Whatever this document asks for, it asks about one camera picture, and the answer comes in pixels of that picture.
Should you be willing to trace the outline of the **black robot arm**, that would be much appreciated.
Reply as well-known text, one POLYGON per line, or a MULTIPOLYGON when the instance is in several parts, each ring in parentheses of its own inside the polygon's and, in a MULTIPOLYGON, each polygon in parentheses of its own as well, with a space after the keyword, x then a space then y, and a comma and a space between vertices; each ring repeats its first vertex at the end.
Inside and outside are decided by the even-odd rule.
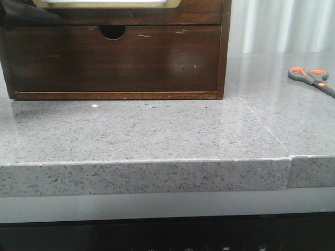
POLYGON ((1 27, 13 30, 29 25, 57 25, 59 15, 39 7, 33 7, 19 1, 1 1, 1 27))

